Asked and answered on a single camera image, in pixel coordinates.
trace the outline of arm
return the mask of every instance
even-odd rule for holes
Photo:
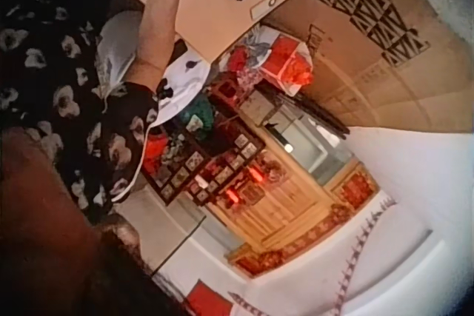
[[[156,92],[173,52],[179,0],[147,0],[141,21],[136,60],[125,81]]]

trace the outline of decorative border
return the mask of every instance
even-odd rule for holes
[[[353,278],[354,271],[356,270],[357,263],[361,257],[361,253],[364,250],[365,243],[367,242],[370,234],[372,233],[375,225],[379,222],[380,217],[392,206],[395,206],[397,202],[392,198],[388,198],[380,203],[381,210],[378,212],[372,212],[372,216],[367,219],[367,226],[362,227],[362,233],[357,236],[357,243],[353,246],[353,253],[347,261],[347,268],[342,272],[343,278],[339,282],[340,288],[337,293],[336,302],[334,308],[331,310],[333,316],[341,316],[342,306],[346,300],[347,290],[349,289],[350,281]]]

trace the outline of white cloth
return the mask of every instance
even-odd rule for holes
[[[141,13],[125,11],[111,18],[102,29],[98,57],[106,72],[107,83],[104,85],[108,93],[122,81],[135,58],[140,22]],[[188,61],[197,62],[197,65],[187,69]],[[158,118],[152,126],[156,127],[178,115],[199,94],[209,71],[210,64],[188,46],[188,51],[164,73],[174,95],[160,102]]]

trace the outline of red fabric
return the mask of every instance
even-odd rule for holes
[[[168,144],[166,135],[148,135],[143,167],[150,174],[155,174],[159,168],[158,158],[163,154]]]
[[[187,302],[199,316],[229,316],[233,306],[200,280],[187,296]]]
[[[244,46],[237,47],[229,58],[227,68],[230,72],[237,73],[245,68],[247,63],[247,50]]]

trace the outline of person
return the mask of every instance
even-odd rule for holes
[[[177,7],[148,0],[136,60],[106,98],[94,90],[92,30],[65,7],[26,1],[1,18],[0,304],[9,315],[189,314],[137,260],[136,231],[113,216],[90,222],[138,169]]]
[[[0,304],[6,315],[190,314],[182,297],[170,297],[151,280],[134,252],[136,233],[123,219],[111,215],[92,227],[39,142],[20,127],[1,139]]]
[[[158,115],[179,0],[147,0],[136,58],[107,92],[90,22],[51,0],[26,0],[0,24],[1,126],[41,144],[75,203],[100,221],[130,189]]]

